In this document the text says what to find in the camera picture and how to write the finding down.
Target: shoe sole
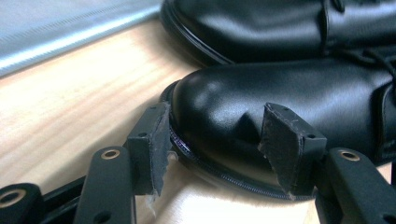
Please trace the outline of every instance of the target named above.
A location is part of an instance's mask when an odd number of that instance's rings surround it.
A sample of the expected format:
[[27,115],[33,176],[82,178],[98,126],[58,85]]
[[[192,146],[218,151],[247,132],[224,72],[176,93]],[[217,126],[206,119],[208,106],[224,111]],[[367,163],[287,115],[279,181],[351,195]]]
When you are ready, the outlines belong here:
[[[177,83],[178,81],[172,83],[163,91],[160,97],[161,102],[171,103],[173,90]],[[263,196],[283,200],[306,201],[314,198],[314,196],[296,196],[291,198],[288,194],[284,193],[280,187],[275,189],[272,186],[258,183],[254,180],[249,181],[246,177],[230,172],[228,168],[222,165],[216,164],[213,161],[207,161],[202,157],[195,155],[195,153],[190,150],[189,146],[184,143],[184,141],[175,132],[175,129],[172,128],[172,122],[170,123],[170,126],[171,141],[174,145],[174,149],[177,151],[177,155],[181,158],[181,162],[189,168],[204,171],[199,172],[201,174],[210,174],[210,177],[215,177],[214,179],[216,182],[220,183],[222,186],[237,187],[238,189],[245,189]]]
[[190,54],[203,65],[232,64],[232,60],[224,57],[214,49],[210,48],[189,29],[187,29],[177,18],[172,0],[165,0],[161,8],[160,20],[165,30],[172,36],[182,49]]

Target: shoe upper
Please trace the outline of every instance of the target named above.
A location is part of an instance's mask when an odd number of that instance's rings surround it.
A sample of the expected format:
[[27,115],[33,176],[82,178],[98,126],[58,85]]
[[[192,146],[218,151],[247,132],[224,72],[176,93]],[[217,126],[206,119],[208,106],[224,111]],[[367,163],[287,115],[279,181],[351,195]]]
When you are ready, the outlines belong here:
[[293,110],[328,138],[327,148],[351,148],[381,163],[396,158],[395,99],[392,75],[374,64],[326,58],[214,66],[177,83],[171,126],[196,160],[274,188],[258,151],[266,103]]
[[177,21],[165,28],[216,63],[317,58],[396,43],[395,0],[166,0],[165,11]]

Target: wooden surface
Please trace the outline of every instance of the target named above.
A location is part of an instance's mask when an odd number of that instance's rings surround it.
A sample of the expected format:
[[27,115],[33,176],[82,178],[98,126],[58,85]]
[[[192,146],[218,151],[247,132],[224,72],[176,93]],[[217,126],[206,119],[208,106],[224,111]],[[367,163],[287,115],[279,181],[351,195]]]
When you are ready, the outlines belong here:
[[[92,154],[121,145],[162,90],[199,67],[158,21],[0,79],[0,188],[43,193],[80,176]],[[138,223],[318,223],[313,202],[215,187],[171,160],[162,197],[137,197]]]

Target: black shoe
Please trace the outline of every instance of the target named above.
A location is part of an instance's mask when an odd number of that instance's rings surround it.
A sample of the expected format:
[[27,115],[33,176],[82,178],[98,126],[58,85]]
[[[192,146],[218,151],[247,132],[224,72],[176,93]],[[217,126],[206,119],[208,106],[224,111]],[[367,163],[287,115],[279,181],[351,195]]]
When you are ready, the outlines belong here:
[[165,0],[161,19],[207,65],[300,60],[396,44],[395,0]]
[[266,103],[293,110],[328,138],[327,148],[358,150],[377,165],[392,161],[396,73],[389,60],[396,58],[368,55],[194,72],[163,93],[171,103],[172,140],[190,164],[237,187],[284,199],[289,196],[258,150]]

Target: light wood tabletop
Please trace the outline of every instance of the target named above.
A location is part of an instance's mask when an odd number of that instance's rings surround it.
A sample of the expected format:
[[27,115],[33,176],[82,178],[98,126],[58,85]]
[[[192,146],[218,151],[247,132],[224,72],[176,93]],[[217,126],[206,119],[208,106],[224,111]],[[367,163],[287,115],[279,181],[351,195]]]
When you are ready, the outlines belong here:
[[[146,21],[1,78],[0,188],[29,182],[49,192],[85,175],[95,151],[121,146],[165,87],[200,68],[168,38]],[[177,160],[152,200],[137,197],[138,223],[318,223],[313,201],[220,188]]]

